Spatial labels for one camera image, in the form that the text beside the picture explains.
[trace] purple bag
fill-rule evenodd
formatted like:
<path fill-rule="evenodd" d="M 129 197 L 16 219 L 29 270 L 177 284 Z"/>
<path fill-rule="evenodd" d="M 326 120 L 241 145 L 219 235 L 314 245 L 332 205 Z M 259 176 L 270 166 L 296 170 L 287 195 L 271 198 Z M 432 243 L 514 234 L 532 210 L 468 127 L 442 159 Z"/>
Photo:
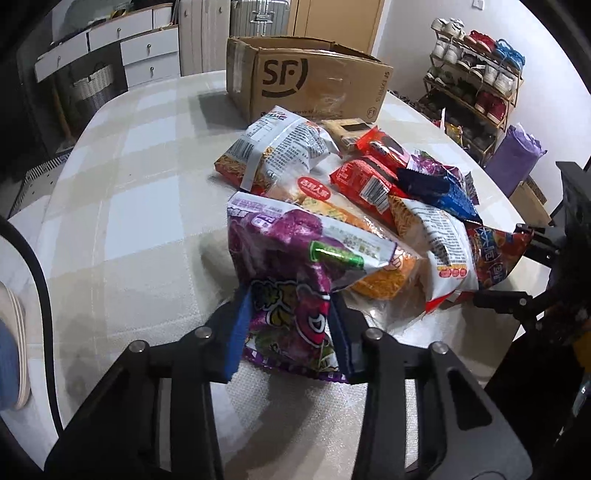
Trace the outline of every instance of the purple bag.
<path fill-rule="evenodd" d="M 546 152 L 533 135 L 523 130 L 521 124 L 517 127 L 510 125 L 484 171 L 509 198 Z"/>

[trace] white sneaker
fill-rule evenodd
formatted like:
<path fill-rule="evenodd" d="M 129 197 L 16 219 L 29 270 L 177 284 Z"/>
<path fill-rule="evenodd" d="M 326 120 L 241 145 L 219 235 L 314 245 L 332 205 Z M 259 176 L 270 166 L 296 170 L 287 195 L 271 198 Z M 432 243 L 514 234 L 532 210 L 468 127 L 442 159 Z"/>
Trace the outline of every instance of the white sneaker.
<path fill-rule="evenodd" d="M 443 56 L 445 55 L 445 52 L 447 51 L 448 46 L 449 43 L 443 40 L 437 40 L 437 42 L 435 43 L 435 48 L 433 49 L 431 55 L 433 55 L 435 58 L 438 58 L 439 60 L 442 60 Z"/>
<path fill-rule="evenodd" d="M 442 32 L 451 37 L 458 38 L 462 33 L 462 26 L 450 20 L 445 27 L 443 27 Z"/>
<path fill-rule="evenodd" d="M 496 68 L 494 68 L 492 65 L 487 64 L 483 80 L 485 83 L 492 85 L 493 83 L 495 83 L 498 74 L 499 71 Z"/>
<path fill-rule="evenodd" d="M 431 28 L 433 30 L 437 30 L 438 32 L 440 32 L 441 30 L 443 30 L 443 27 L 445 27 L 447 25 L 447 20 L 443 19 L 443 18 L 436 18 L 435 20 L 433 20 L 433 23 L 431 23 Z"/>
<path fill-rule="evenodd" d="M 451 65 L 455 65 L 459 59 L 462 58 L 462 49 L 456 45 L 449 45 L 447 52 L 443 57 L 443 61 Z"/>
<path fill-rule="evenodd" d="M 508 98 L 511 96 L 511 90 L 513 89 L 513 79 L 509 78 L 504 73 L 499 72 L 499 75 L 492 86 L 504 97 Z"/>

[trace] blue sneaker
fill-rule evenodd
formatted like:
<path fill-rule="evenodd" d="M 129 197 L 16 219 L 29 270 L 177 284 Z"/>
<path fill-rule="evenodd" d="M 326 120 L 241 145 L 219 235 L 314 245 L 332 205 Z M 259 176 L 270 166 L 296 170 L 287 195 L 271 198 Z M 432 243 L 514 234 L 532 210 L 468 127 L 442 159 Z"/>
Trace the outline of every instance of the blue sneaker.
<path fill-rule="evenodd" d="M 495 43 L 495 54 L 500 57 L 501 63 L 506 61 L 511 66 L 515 67 L 519 72 L 523 71 L 525 66 L 525 57 L 516 49 L 509 45 L 505 39 L 500 39 Z"/>

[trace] red sneaker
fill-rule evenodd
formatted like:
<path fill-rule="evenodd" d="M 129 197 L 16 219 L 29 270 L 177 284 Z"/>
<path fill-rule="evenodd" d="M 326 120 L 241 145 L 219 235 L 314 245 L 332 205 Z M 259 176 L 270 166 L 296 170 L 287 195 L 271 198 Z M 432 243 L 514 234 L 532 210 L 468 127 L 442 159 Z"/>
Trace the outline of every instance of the red sneaker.
<path fill-rule="evenodd" d="M 491 105 L 488 109 L 487 117 L 490 118 L 497 125 L 505 118 L 506 104 L 503 100 L 495 95 L 491 95 Z"/>
<path fill-rule="evenodd" d="M 476 97 L 476 103 L 474 108 L 478 110 L 480 113 L 486 115 L 486 112 L 491 107 L 491 103 L 493 101 L 493 95 L 488 92 L 480 92 L 478 97 Z"/>
<path fill-rule="evenodd" d="M 483 35 L 482 33 L 476 30 L 472 30 L 472 32 L 470 32 L 470 35 L 464 38 L 464 41 L 466 40 L 473 47 L 477 47 L 480 50 L 483 50 L 487 53 L 493 53 L 495 51 L 496 42 L 488 35 Z"/>

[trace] screw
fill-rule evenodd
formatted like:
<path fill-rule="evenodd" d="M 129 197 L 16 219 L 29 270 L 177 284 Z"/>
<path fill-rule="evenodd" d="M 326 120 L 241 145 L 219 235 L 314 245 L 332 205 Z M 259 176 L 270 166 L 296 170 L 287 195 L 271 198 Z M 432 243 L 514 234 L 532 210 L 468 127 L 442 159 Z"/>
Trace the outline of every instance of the screw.
<path fill-rule="evenodd" d="M 129 344 L 129 351 L 133 353 L 143 352 L 146 348 L 146 342 L 143 340 L 134 340 Z"/>
<path fill-rule="evenodd" d="M 439 353 L 440 355 L 445 355 L 449 351 L 449 347 L 443 342 L 433 342 L 431 348 L 435 353 Z"/>
<path fill-rule="evenodd" d="M 195 330 L 195 336 L 197 338 L 210 338 L 213 332 L 210 327 L 202 326 Z"/>
<path fill-rule="evenodd" d="M 382 338 L 384 336 L 384 332 L 382 330 L 380 330 L 379 328 L 368 328 L 365 331 L 365 336 L 369 340 L 380 340 L 380 338 Z"/>

